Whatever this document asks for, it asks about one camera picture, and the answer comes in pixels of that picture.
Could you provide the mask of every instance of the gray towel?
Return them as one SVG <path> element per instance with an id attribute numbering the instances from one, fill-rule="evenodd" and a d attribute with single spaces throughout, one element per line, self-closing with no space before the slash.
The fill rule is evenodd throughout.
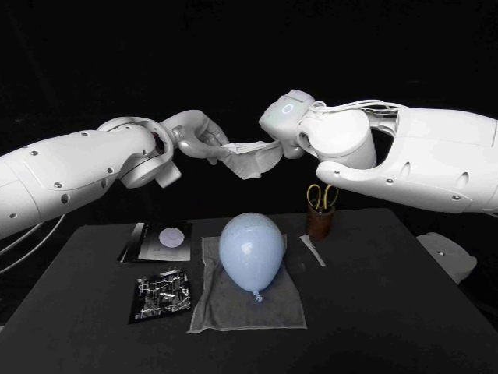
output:
<path id="1" fill-rule="evenodd" d="M 220 331 L 249 329 L 306 329 L 302 299 L 285 264 L 264 290 L 263 301 L 241 289 L 230 278 L 218 256 L 220 237 L 202 238 L 204 293 L 192 314 L 188 333 L 205 329 Z"/>

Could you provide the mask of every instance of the light blue balloon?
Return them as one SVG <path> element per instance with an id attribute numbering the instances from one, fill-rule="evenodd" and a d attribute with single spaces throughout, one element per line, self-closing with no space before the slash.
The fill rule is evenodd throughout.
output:
<path id="1" fill-rule="evenodd" d="M 275 222 L 259 213 L 244 213 L 223 229 L 220 257 L 230 278 L 257 296 L 272 283 L 282 264 L 285 242 Z"/>

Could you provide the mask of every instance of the white tissue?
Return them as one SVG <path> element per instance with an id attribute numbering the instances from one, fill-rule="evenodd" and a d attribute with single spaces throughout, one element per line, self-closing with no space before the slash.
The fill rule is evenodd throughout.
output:
<path id="1" fill-rule="evenodd" d="M 241 179 L 262 177 L 262 173 L 272 170 L 282 159 L 282 144 L 276 140 L 272 143 L 230 143 L 223 146 L 231 153 L 220 160 Z"/>

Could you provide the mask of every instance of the scissors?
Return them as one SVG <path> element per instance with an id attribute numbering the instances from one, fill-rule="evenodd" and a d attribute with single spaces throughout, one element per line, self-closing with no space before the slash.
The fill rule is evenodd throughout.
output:
<path id="1" fill-rule="evenodd" d="M 314 187 L 316 187 L 318 189 L 318 200 L 316 200 L 316 206 L 314 205 L 314 202 L 311 200 L 311 190 L 314 189 Z M 335 194 L 335 198 L 334 198 L 334 201 L 329 203 L 328 205 L 328 192 L 329 192 L 329 188 L 332 186 L 328 185 L 328 187 L 325 188 L 325 191 L 324 191 L 324 201 L 322 201 L 322 189 L 319 188 L 319 185 L 311 185 L 308 187 L 308 203 L 311 204 L 311 207 L 319 212 L 322 213 L 334 204 L 335 204 L 335 201 L 337 201 L 337 198 L 338 198 L 338 187 L 337 188 L 337 194 Z"/>

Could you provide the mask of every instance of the black table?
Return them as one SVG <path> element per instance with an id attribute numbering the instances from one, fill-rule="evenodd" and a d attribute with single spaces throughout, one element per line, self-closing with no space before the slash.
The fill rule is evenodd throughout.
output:
<path id="1" fill-rule="evenodd" d="M 498 333 L 390 210 L 335 213 L 326 266 L 299 239 L 305 215 L 270 218 L 308 330 L 194 335 L 191 312 L 129 325 L 142 276 L 184 268 L 197 305 L 201 237 L 228 219 L 192 221 L 188 263 L 119 264 L 135 225 L 84 226 L 0 333 L 0 373 L 498 372 Z"/>

